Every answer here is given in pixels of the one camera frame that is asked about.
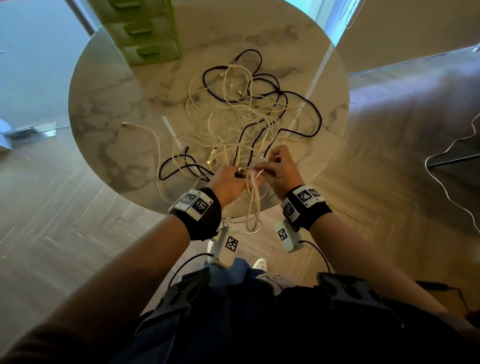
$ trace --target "forearm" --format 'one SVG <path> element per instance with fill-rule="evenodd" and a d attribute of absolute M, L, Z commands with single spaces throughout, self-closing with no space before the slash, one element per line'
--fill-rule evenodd
<path fill-rule="evenodd" d="M 384 298 L 408 303 L 433 314 L 446 311 L 334 214 L 321 216 L 310 233 L 336 273 L 365 279 Z"/>
<path fill-rule="evenodd" d="M 189 242 L 180 219 L 165 217 L 75 291 L 46 323 L 100 345 L 141 314 Z"/>

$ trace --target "shoe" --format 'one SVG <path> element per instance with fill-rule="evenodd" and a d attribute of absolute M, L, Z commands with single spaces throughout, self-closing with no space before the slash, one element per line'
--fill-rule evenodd
<path fill-rule="evenodd" d="M 267 271 L 267 261 L 263 258 L 258 259 L 252 266 L 253 269 L 261 269 Z"/>
<path fill-rule="evenodd" d="M 207 253 L 209 253 L 212 250 L 213 244 L 214 244 L 213 240 L 208 241 Z"/>

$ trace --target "person's left hand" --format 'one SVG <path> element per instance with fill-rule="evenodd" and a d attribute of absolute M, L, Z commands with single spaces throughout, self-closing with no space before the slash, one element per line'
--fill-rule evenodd
<path fill-rule="evenodd" d="M 247 180 L 245 178 L 235 177 L 235 172 L 237 170 L 238 167 L 221 166 L 207 185 L 207 187 L 215 193 L 222 209 L 226 205 L 235 201 L 235 199 L 240 196 L 242 191 L 247 187 Z M 262 178 L 257 178 L 256 183 L 257 186 L 260 186 Z"/>

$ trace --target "wrist-mounted device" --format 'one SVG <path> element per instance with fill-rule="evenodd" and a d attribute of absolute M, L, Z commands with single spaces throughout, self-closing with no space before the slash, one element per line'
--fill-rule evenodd
<path fill-rule="evenodd" d="M 310 231 L 313 223 L 332 210 L 325 199 L 310 186 L 292 188 L 281 204 L 283 215 L 295 232 L 304 228 Z"/>
<path fill-rule="evenodd" d="M 168 212 L 182 220 L 191 240 L 213 238 L 222 221 L 222 206 L 208 187 L 184 193 Z"/>

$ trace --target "blue jeans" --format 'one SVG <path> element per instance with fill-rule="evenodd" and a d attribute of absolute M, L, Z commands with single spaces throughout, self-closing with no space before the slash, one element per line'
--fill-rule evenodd
<path fill-rule="evenodd" d="M 205 262 L 204 268 L 210 270 L 210 287 L 225 287 L 232 284 L 239 284 L 249 279 L 255 279 L 264 274 L 261 269 L 253 269 L 245 259 L 235 258 L 230 269 L 220 269 Z"/>

